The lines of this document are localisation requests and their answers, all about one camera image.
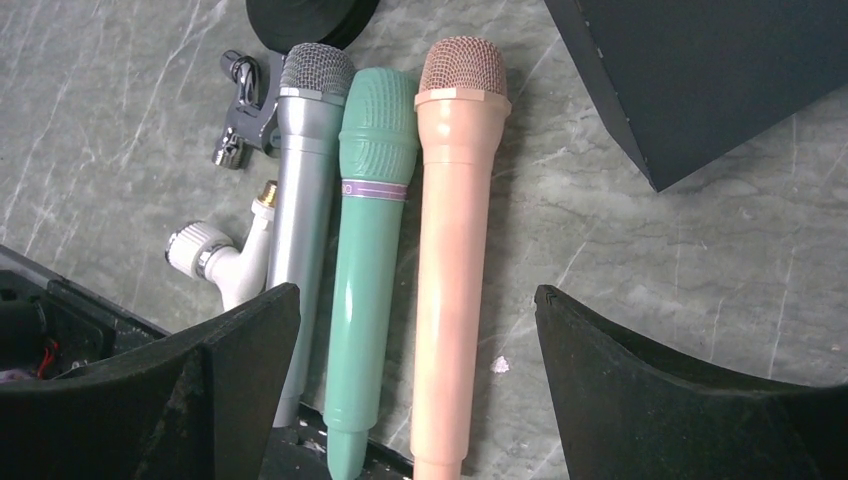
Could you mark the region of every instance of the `black tape roll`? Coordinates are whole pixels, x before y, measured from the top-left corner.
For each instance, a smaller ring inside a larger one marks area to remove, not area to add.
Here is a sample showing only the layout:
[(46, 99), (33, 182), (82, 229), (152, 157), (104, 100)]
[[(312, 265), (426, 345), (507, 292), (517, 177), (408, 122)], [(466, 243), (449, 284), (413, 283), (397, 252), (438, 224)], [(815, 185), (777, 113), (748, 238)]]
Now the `black tape roll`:
[(286, 54), (299, 43), (344, 49), (362, 33), (379, 0), (246, 0), (247, 18), (266, 48)]

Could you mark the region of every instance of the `red wire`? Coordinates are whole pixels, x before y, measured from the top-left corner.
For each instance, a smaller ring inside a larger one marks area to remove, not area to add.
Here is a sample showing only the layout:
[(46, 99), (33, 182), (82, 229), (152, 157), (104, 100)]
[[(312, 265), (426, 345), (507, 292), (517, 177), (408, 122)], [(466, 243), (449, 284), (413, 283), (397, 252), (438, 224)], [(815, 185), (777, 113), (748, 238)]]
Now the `red wire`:
[(55, 340), (49, 340), (51, 345), (44, 347), (44, 359), (41, 360), (41, 365), (38, 367), (37, 376), (39, 380), (44, 380), (44, 371), (56, 359), (56, 350), (59, 349), (59, 343)]

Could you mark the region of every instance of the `silver microphone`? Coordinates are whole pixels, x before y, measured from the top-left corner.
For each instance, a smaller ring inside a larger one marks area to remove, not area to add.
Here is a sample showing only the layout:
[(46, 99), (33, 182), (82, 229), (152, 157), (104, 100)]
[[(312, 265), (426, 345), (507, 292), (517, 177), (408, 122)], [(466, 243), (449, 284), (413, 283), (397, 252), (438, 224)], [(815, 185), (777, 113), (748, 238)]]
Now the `silver microphone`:
[(274, 427), (297, 418), (306, 386), (318, 288), (333, 195), (338, 190), (339, 132), (356, 68), (341, 50), (318, 43), (291, 49), (277, 98), (280, 176), (268, 265), (268, 288), (300, 289), (300, 331)]

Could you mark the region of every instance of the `marble floor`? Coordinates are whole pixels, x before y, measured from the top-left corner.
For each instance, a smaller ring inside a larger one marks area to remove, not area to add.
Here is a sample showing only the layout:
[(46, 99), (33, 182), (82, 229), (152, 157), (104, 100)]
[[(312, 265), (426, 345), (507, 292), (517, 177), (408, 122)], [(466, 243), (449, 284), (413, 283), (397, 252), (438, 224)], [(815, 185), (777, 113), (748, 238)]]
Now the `marble floor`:
[[(215, 287), (162, 252), (194, 218), (243, 238), (252, 197), (276, 178), (263, 155), (246, 171), (209, 161), (233, 94), (219, 55), (267, 58), (244, 3), (9, 0), (0, 25), (0, 242), (170, 330), (219, 313)], [(722, 366), (848, 381), (848, 88), (656, 194), (601, 124), (540, 0), (384, 0), (348, 51), (360, 68), (418, 75), (428, 47), (455, 34), (502, 48), (514, 104), (492, 179), (469, 476), (566, 477), (539, 284)], [(407, 455), (420, 172), (415, 182), (372, 432)], [(305, 396), (319, 409), (334, 247)]]

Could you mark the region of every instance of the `silver mesh grille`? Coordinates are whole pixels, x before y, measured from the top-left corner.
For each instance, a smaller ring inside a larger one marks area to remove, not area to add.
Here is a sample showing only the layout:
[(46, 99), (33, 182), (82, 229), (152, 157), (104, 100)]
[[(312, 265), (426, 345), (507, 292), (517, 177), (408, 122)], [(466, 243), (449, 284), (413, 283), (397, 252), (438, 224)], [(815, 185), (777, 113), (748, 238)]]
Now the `silver mesh grille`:
[(320, 43), (295, 45), (283, 65), (281, 88), (347, 96), (356, 67), (343, 51)]
[(479, 37), (449, 37), (430, 47), (419, 91), (470, 88), (506, 96), (506, 66), (492, 42)]

